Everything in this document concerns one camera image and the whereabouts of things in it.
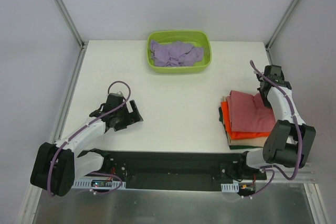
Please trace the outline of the pink t-shirt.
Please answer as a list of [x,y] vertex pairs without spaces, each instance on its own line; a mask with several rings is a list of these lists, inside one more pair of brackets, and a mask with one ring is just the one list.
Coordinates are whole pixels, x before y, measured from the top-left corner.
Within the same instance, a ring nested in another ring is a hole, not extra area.
[[273,110],[264,106],[260,93],[253,95],[232,90],[226,101],[234,132],[267,133],[275,126]]

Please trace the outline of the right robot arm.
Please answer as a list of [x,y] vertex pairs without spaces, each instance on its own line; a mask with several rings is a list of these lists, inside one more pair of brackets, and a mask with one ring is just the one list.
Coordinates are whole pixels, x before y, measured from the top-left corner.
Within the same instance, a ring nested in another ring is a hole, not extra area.
[[272,109],[276,123],[262,149],[241,154],[236,173],[248,179],[257,170],[275,168],[286,180],[294,180],[306,164],[316,130],[299,115],[292,98],[292,86],[285,80],[280,66],[267,65],[264,72],[260,72],[252,60],[250,65],[260,82],[258,91],[263,104]]

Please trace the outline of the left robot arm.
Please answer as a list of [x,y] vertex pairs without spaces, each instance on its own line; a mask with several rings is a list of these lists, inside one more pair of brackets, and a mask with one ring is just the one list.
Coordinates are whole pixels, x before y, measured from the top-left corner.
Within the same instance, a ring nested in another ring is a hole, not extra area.
[[30,183],[62,197],[77,179],[86,175],[96,172],[99,176],[113,177],[108,152],[97,148],[85,154],[82,151],[109,130],[124,130],[142,120],[134,100],[127,100],[122,93],[108,94],[106,102],[91,112],[80,128],[53,144],[44,142],[39,147]]

